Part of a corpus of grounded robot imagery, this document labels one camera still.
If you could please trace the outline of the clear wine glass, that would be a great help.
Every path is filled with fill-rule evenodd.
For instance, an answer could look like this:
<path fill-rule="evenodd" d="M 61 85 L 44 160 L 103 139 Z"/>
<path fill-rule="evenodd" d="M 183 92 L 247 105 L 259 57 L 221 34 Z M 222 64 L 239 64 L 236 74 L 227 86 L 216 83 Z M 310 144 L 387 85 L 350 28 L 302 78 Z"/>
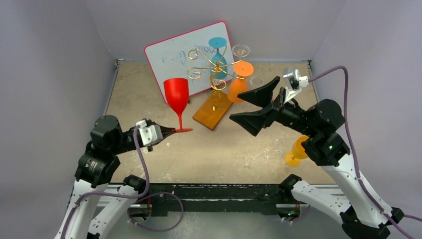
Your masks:
<path fill-rule="evenodd" d="M 237 44 L 231 48 L 231 52 L 235 62 L 246 60 L 250 54 L 250 48 L 244 44 Z"/>

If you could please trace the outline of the red plastic wine glass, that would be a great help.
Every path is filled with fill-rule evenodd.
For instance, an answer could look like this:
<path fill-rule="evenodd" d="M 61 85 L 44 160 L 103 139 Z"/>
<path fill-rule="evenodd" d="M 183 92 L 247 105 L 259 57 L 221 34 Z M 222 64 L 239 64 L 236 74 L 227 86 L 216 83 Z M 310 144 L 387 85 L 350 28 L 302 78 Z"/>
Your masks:
<path fill-rule="evenodd" d="M 168 105 L 177 114 L 179 128 L 175 132 L 189 132 L 192 128 L 184 128 L 182 114 L 189 101 L 189 84 L 186 78 L 170 78 L 164 81 L 165 97 Z"/>

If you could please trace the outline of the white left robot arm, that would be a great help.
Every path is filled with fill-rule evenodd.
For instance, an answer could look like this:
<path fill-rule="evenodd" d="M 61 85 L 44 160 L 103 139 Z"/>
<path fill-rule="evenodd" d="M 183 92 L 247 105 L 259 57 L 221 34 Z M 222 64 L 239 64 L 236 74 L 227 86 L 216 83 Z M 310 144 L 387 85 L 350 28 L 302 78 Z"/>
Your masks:
<path fill-rule="evenodd" d="M 124 132 L 118 118 L 98 118 L 90 132 L 91 140 L 78 161 L 75 182 L 57 239 L 104 239 L 125 211 L 134 203 L 148 199 L 149 172 L 141 148 L 159 144 L 175 133 L 150 119 L 142 119 Z M 130 175 L 117 193 L 106 189 L 120 166 L 119 154 L 136 150 L 145 173 L 144 178 Z"/>

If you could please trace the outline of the blue plastic wine glass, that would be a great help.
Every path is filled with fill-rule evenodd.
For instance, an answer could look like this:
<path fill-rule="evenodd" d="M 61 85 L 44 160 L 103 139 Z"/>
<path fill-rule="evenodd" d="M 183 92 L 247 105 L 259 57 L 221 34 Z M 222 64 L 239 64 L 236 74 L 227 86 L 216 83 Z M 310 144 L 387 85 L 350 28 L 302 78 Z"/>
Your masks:
<path fill-rule="evenodd" d="M 216 50 L 215 55 L 211 59 L 213 62 L 211 73 L 215 72 L 215 66 L 218 65 L 219 70 L 217 71 L 215 78 L 222 80 L 227 76 L 227 61 L 224 57 L 227 50 L 227 40 L 223 37 L 213 37 L 209 40 L 209 45 Z"/>

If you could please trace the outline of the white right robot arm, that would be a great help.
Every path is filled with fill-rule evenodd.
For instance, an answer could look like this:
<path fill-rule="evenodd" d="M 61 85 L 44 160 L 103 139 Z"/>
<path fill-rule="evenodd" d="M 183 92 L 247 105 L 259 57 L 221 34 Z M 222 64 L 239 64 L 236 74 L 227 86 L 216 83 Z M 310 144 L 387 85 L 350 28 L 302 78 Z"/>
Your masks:
<path fill-rule="evenodd" d="M 289 98 L 287 88 L 273 96 L 279 81 L 275 77 L 264 86 L 240 93 L 240 99 L 259 110 L 232 114 L 230 119 L 252 135 L 278 122 L 306 136 L 299 143 L 300 152 L 321 167 L 343 192 L 342 197 L 335 197 L 290 175 L 280 185 L 280 198 L 287 203 L 304 202 L 325 213 L 352 239 L 386 239 L 390 235 L 388 226 L 398 224 L 404 213 L 385 203 L 355 165 L 349 146 L 337 133 L 345 123 L 339 104 L 325 99 L 303 110 Z"/>

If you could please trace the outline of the orange plastic wine glass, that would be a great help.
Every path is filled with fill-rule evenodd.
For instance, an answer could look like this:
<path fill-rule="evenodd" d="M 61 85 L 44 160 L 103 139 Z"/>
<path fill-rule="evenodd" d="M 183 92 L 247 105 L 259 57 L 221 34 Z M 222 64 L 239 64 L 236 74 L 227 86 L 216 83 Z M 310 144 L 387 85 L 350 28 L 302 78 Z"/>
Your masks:
<path fill-rule="evenodd" d="M 242 99 L 238 94 L 248 91 L 248 83 L 246 78 L 252 75 L 254 67 L 247 61 L 239 61 L 234 65 L 234 79 L 232 80 L 227 93 L 228 99 L 233 103 L 241 103 Z"/>

